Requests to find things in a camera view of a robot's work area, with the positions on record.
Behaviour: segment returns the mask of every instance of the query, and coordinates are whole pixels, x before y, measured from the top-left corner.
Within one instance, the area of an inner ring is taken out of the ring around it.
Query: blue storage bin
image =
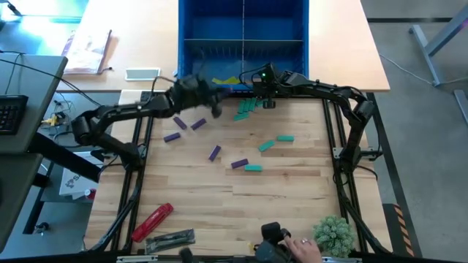
[[[179,77],[226,80],[270,61],[307,76],[308,30],[308,0],[179,0]]]

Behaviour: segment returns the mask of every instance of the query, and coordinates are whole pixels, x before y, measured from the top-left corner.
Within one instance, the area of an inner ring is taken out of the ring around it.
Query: human hand
[[[292,240],[288,236],[284,237],[284,241],[293,256],[300,263],[322,263],[322,255],[315,241],[305,238],[302,240]]]

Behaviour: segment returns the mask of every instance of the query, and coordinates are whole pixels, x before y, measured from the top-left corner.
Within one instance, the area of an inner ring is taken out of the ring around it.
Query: book
[[[64,74],[99,74],[111,32],[110,29],[73,31],[61,54],[68,58]]]

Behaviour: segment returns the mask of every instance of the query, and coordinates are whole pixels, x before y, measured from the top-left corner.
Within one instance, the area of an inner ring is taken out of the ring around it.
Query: green block
[[[234,121],[240,121],[249,117],[249,113],[242,113],[234,116]]]
[[[244,112],[248,112],[250,108],[250,99],[246,99],[246,102],[244,103]]]
[[[245,166],[245,171],[246,172],[262,172],[263,168],[261,165],[258,165],[258,164],[247,164]]]
[[[261,152],[263,152],[263,151],[266,151],[267,149],[271,148],[273,145],[275,145],[275,142],[274,142],[274,141],[267,141],[267,142],[263,143],[263,144],[258,148],[258,150],[260,150]]]
[[[250,100],[250,111],[254,111],[255,110],[255,105],[257,104],[257,98],[252,98]]]
[[[294,142],[294,135],[278,135],[276,140],[278,142]]]
[[[241,103],[239,104],[239,109],[237,110],[237,113],[241,114],[244,112],[244,104],[246,102],[244,100],[241,100]]]

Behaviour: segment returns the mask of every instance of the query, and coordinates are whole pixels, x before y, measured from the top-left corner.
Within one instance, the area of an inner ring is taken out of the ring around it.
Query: keyboard
[[[0,95],[0,135],[18,132],[27,102],[24,95]]]

